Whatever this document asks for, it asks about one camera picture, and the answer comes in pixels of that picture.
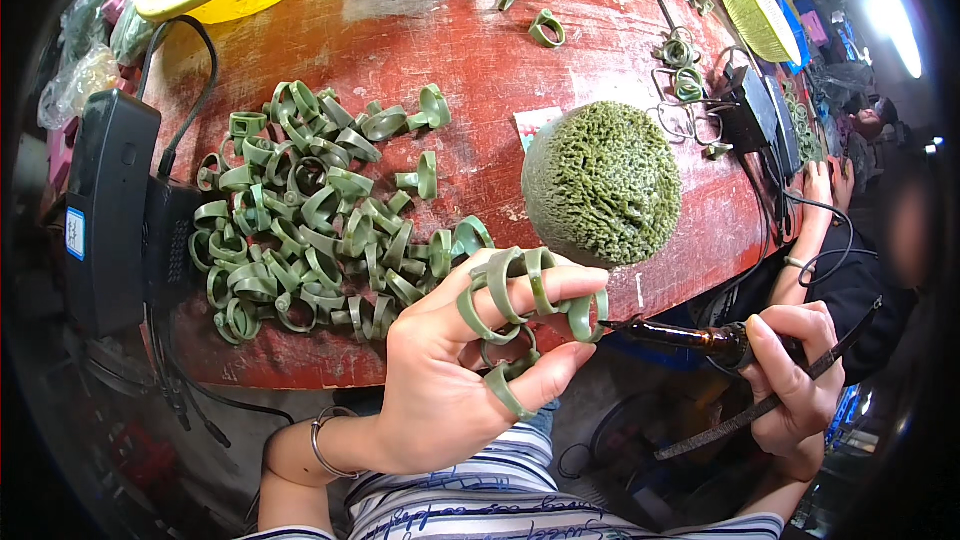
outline green sphere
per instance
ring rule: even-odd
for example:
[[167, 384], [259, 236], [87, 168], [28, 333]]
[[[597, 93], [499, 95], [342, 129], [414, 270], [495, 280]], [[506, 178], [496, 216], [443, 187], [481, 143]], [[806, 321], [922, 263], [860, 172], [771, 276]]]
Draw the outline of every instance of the green sphere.
[[680, 171], [663, 131], [619, 102], [584, 105], [543, 126], [521, 184], [536, 234], [585, 266], [646, 261], [680, 217]]

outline silver bangle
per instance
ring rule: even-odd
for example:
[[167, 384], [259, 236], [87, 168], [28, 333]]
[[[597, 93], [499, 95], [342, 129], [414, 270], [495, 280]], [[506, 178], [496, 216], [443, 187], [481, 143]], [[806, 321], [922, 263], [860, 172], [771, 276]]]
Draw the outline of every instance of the silver bangle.
[[[790, 256], [783, 257], [783, 262], [786, 263], [786, 265], [788, 266], [793, 266], [794, 268], [797, 268], [798, 270], [802, 270], [806, 265], [806, 263], [800, 260], [799, 258], [790, 257]], [[814, 270], [816, 270], [816, 267], [814, 265], [810, 265], [810, 267], [807, 268], [807, 271], [809, 271], [811, 274], [813, 273]]]
[[313, 454], [317, 456], [317, 461], [319, 464], [329, 473], [331, 476], [336, 476], [337, 478], [347, 478], [348, 480], [357, 480], [360, 478], [360, 472], [354, 471], [352, 473], [347, 473], [340, 471], [339, 469], [330, 465], [324, 456], [320, 454], [320, 447], [317, 446], [317, 435], [320, 433], [320, 429], [331, 419], [338, 415], [346, 415], [349, 417], [359, 417], [352, 410], [346, 408], [345, 406], [328, 406], [322, 410], [317, 418], [313, 420], [313, 423], [310, 424], [310, 444], [313, 445]]

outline red wooden table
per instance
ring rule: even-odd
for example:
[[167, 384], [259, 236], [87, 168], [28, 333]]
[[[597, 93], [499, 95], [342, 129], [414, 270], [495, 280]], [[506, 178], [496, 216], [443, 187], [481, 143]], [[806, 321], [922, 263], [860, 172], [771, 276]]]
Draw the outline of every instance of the red wooden table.
[[[714, 0], [720, 6], [720, 0]], [[678, 26], [704, 54], [700, 69], [713, 86], [736, 43], [718, 8], [701, 18], [682, 0], [666, 0]], [[549, 50], [527, 33], [549, 8], [566, 43]], [[668, 31], [656, 0], [516, 0], [499, 12], [495, 0], [283, 0], [239, 20], [211, 25], [220, 78], [203, 112], [179, 145], [174, 177], [192, 180], [199, 162], [219, 146], [233, 111], [257, 111], [277, 83], [330, 86], [359, 113], [367, 102], [400, 103], [416, 112], [420, 89], [436, 83], [453, 115], [427, 134], [382, 142], [383, 160], [363, 174], [373, 195], [393, 190], [393, 174], [416, 170], [435, 150], [439, 198], [414, 198], [413, 242], [476, 215], [499, 247], [540, 246], [521, 194], [523, 150], [513, 114], [558, 106], [563, 111], [601, 100], [640, 108], [660, 100], [651, 70]], [[154, 155], [190, 111], [210, 68], [207, 50], [185, 25], [176, 26], [154, 57], [145, 101], [163, 114]], [[653, 258], [613, 270], [612, 318], [653, 315], [748, 269], [760, 257], [763, 224], [748, 179], [733, 156], [705, 159], [693, 140], [671, 137], [683, 181], [676, 233]], [[202, 291], [176, 315], [181, 358], [199, 381], [271, 389], [326, 389], [382, 384], [378, 346], [326, 330], [290, 333], [267, 322], [258, 337], [234, 348], [212, 323]], [[543, 330], [544, 348], [560, 342]]]

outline hand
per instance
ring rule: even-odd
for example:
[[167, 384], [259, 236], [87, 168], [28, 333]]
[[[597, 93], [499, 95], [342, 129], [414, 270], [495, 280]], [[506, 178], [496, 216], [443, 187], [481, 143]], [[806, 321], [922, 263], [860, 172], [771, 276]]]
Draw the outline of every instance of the hand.
[[854, 179], [854, 162], [844, 159], [841, 165], [836, 157], [826, 159], [833, 164], [833, 173], [830, 175], [830, 181], [833, 183], [833, 205], [840, 211], [849, 213], [850, 200], [854, 195], [854, 186], [857, 184], [857, 180]]
[[[456, 305], [457, 296], [470, 285], [470, 271], [496, 252], [477, 252], [434, 291], [405, 309], [390, 327], [383, 410], [373, 427], [373, 444], [378, 448], [370, 457], [369, 469], [392, 474], [445, 469], [479, 453], [517, 422], [472, 371], [480, 365], [477, 334]], [[543, 271], [550, 302], [587, 296], [606, 286], [607, 271], [557, 260], [559, 266]], [[534, 310], [527, 277], [508, 282], [508, 291], [517, 313]], [[473, 301], [477, 315], [491, 329], [506, 323], [488, 289], [475, 292]], [[565, 315], [534, 320], [571, 336]], [[523, 337], [514, 343], [526, 352], [529, 346]], [[527, 410], [536, 411], [563, 393], [595, 350], [593, 344], [563, 344], [511, 381], [510, 389]]]
[[845, 380], [841, 358], [815, 381], [786, 353], [774, 334], [797, 339], [812, 364], [837, 343], [827, 305], [770, 306], [747, 320], [747, 337], [757, 363], [740, 373], [750, 382], [753, 402], [774, 392], [783, 402], [753, 422], [753, 438], [764, 452], [777, 456], [781, 473], [809, 482], [824, 459], [822, 431], [831, 424]]
[[[803, 173], [803, 198], [833, 207], [834, 196], [831, 192], [831, 176], [827, 164], [810, 161], [803, 169]], [[833, 219], [834, 214], [823, 207], [803, 205], [803, 227], [813, 225], [817, 228], [825, 228]]]

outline white striped shirt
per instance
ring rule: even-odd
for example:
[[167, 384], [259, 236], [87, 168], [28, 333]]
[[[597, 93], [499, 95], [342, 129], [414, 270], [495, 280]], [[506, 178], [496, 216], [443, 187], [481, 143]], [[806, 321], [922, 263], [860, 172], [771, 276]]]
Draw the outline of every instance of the white striped shirt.
[[[348, 540], [560, 540], [682, 538], [776, 540], [784, 520], [755, 513], [657, 534], [569, 494], [547, 473], [550, 440], [516, 424], [467, 461], [432, 474], [362, 475], [346, 497]], [[263, 531], [243, 540], [335, 540], [312, 527]]]

